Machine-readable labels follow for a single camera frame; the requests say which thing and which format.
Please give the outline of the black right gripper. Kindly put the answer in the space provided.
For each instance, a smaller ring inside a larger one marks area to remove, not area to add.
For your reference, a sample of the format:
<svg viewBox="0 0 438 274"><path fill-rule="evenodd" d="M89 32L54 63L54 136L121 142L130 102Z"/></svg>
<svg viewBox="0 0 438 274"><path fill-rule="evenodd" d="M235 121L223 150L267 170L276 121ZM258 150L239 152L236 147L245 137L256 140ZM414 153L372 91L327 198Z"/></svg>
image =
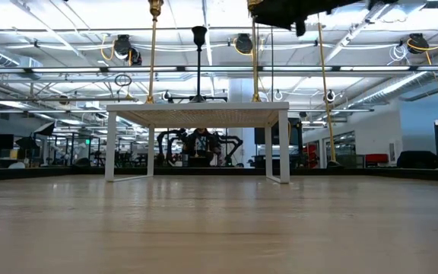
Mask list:
<svg viewBox="0 0 438 274"><path fill-rule="evenodd" d="M309 15L363 2L369 11L376 5L397 3L398 0L249 0L249 11L257 23L279 28L295 24L296 35L306 33L305 20Z"/></svg>

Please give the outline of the gold candlestick holder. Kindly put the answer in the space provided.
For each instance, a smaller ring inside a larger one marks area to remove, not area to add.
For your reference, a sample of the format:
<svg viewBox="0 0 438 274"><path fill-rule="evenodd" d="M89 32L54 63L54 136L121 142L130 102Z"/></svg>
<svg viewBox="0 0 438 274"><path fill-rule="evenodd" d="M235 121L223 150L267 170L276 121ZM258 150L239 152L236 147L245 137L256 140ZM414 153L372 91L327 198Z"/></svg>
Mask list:
<svg viewBox="0 0 438 274"><path fill-rule="evenodd" d="M150 57L150 74L148 95L146 98L146 104L154 103L154 67L155 67L155 49L156 49L156 33L157 33L157 20L161 14L161 8L163 6L163 0L148 0L150 5L150 13L152 16L152 34L151 34L151 57Z"/></svg>
<svg viewBox="0 0 438 274"><path fill-rule="evenodd" d="M252 68L253 68L253 96L252 102L260 102L259 96L259 72L258 72L258 40L256 31L256 16L254 15L254 7L261 0L247 0L249 15L252 20Z"/></svg>

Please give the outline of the black candlestick holder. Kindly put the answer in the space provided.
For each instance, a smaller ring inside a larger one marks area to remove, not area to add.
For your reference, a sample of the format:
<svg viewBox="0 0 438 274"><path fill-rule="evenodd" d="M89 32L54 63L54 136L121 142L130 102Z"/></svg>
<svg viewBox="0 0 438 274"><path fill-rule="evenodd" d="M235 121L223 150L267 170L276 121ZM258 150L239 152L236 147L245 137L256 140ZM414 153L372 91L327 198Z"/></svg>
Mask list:
<svg viewBox="0 0 438 274"><path fill-rule="evenodd" d="M202 64L202 46L205 44L205 34L207 28L195 26L192 28L193 41L197 49L197 87L195 96L190 98L190 103L203 103L206 99L201 95L201 64Z"/></svg>

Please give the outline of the white perforated shelf riser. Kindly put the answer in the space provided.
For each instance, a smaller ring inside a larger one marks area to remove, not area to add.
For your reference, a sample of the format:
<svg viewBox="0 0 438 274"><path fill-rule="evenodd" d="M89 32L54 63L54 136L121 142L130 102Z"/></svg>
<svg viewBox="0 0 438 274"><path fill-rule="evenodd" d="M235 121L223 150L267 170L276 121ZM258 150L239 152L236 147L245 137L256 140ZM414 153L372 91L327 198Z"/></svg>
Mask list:
<svg viewBox="0 0 438 274"><path fill-rule="evenodd" d="M148 129L148 163L144 177L154 176L154 130L156 128L263 128L265 130L265 176L276 183L290 182L288 102L109 104L106 127L105 181L114 183L116 118L127 119ZM278 124L280 175L273 175L271 129Z"/></svg>

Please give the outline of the red cabinet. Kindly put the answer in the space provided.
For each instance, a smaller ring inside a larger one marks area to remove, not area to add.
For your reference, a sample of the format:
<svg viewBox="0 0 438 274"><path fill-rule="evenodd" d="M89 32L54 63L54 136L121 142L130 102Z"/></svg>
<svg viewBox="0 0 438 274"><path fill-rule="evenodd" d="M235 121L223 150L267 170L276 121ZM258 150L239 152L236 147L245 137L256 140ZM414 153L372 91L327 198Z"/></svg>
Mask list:
<svg viewBox="0 0 438 274"><path fill-rule="evenodd" d="M309 143L306 146L307 167L314 169L318 166L317 145Z"/></svg>

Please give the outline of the person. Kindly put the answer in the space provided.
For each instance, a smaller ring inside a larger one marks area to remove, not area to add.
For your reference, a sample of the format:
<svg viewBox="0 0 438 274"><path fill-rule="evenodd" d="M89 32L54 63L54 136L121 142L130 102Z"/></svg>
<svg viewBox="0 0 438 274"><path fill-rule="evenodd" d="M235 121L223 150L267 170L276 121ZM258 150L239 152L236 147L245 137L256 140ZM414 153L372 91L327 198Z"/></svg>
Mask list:
<svg viewBox="0 0 438 274"><path fill-rule="evenodd" d="M197 128L185 141L182 152L189 167L210 167L217 151L217 140L206 128Z"/></svg>

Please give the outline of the black office chair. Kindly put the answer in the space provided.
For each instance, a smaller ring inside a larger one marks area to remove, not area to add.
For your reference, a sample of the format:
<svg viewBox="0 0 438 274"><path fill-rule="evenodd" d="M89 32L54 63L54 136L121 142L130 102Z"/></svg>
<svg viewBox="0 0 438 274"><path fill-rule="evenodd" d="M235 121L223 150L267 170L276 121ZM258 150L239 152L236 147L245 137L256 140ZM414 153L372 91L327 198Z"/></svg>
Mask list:
<svg viewBox="0 0 438 274"><path fill-rule="evenodd" d="M403 151L398 157L397 167L437 169L438 157L431 151Z"/></svg>

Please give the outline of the black studio softbox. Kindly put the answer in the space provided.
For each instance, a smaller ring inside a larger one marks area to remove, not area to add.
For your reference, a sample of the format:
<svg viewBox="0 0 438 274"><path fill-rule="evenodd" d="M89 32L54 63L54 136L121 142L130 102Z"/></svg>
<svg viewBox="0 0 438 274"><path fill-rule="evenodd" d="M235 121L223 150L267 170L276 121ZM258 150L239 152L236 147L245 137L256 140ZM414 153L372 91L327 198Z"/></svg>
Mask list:
<svg viewBox="0 0 438 274"><path fill-rule="evenodd" d="M42 126L40 126L38 129L36 129L33 134L34 135L44 135L44 136L51 136L53 134L53 131L55 129L56 123L46 123Z"/></svg>
<svg viewBox="0 0 438 274"><path fill-rule="evenodd" d="M40 148L36 140L31 136L18 139L15 143L23 150L35 150Z"/></svg>

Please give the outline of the black aluminium table frame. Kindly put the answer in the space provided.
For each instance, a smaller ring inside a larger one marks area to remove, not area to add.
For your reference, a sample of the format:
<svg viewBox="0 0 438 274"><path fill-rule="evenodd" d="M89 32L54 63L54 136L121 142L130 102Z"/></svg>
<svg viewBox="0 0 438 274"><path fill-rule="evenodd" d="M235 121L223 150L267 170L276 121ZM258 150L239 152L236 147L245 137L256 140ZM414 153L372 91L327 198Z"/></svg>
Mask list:
<svg viewBox="0 0 438 274"><path fill-rule="evenodd" d="M66 175L103 175L102 167L38 167L29 169L0 168L0 180L24 179L34 177L57 177ZM162 167L154 170L156 175L164 176L261 176L264 169L239 167ZM364 169L299 169L292 170L291 176L374 176L394 177L415 180L438 181L438 170L364 168Z"/></svg>

